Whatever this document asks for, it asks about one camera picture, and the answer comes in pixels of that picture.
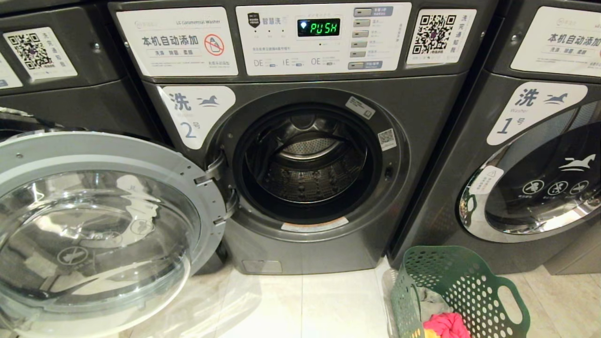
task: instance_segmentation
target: horse logo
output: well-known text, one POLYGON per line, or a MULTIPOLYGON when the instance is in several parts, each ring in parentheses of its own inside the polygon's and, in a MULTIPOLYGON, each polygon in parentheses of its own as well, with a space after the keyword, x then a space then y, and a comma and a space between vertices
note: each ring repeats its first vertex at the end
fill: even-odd
POLYGON ((201 100, 201 102, 198 105, 203 106, 203 107, 217 107, 219 105, 216 101, 217 97, 215 95, 211 96, 208 100, 205 100, 205 99, 197 99, 197 100, 201 100))
POLYGON ((567 97, 567 93, 563 93, 562 95, 559 95, 559 96, 553 96, 553 95, 547 95, 547 96, 549 96, 549 98, 545 100, 546 104, 558 105, 560 103, 565 103, 565 102, 563 102, 563 99, 565 99, 567 97))
POLYGON ((594 161, 596 156, 596 154, 590 154, 584 159, 566 157, 566 161, 570 161, 570 163, 562 165, 560 169, 561 171, 584 171, 584 169, 590 169, 591 167, 588 165, 588 163, 590 161, 594 161))

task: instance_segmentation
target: basket handle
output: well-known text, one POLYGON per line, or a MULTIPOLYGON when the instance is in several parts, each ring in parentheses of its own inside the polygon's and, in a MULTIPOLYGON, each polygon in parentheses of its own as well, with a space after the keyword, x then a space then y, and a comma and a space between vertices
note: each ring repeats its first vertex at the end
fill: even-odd
MULTIPOLYGON (((522 322, 520 322, 519 324, 518 323, 514 323, 514 324, 520 328, 520 331, 527 332, 528 329, 530 328, 530 313, 528 312, 528 308, 524 304, 524 301, 523 301, 522 297, 520 296, 520 293, 517 291, 516 285, 513 284, 513 282, 511 280, 509 280, 508 278, 505 278, 505 277, 496 276, 496 279, 497 279, 497 282, 501 286, 506 286, 509 289, 509 291, 511 291, 511 295, 513 296, 513 299, 515 300, 520 312, 522 313, 522 322)), ((505 305, 503 304, 502 300, 500 298, 499 298, 499 300, 504 308, 505 305)))

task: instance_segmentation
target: pink clothing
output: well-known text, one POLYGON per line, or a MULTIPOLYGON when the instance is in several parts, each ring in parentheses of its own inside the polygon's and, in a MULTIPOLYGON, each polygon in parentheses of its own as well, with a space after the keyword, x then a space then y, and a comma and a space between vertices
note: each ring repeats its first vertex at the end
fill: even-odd
POLYGON ((469 331, 458 313, 432 315, 430 320, 424 323, 424 328, 434 331, 441 338, 470 338, 469 331))

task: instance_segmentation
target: open washer door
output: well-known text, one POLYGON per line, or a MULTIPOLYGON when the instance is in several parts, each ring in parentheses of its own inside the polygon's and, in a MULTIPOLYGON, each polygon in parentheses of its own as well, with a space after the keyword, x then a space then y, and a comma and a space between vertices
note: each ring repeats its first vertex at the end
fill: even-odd
POLYGON ((103 337, 149 318, 233 209, 219 161, 204 171, 137 138, 21 134, 0 159, 0 324, 25 337, 103 337))

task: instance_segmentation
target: control panel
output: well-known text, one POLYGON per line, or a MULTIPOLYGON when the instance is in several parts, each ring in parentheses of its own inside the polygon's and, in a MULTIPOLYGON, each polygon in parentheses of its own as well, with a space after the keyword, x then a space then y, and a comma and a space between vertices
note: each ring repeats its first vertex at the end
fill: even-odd
POLYGON ((236 7, 248 75, 395 70, 410 2, 236 7))

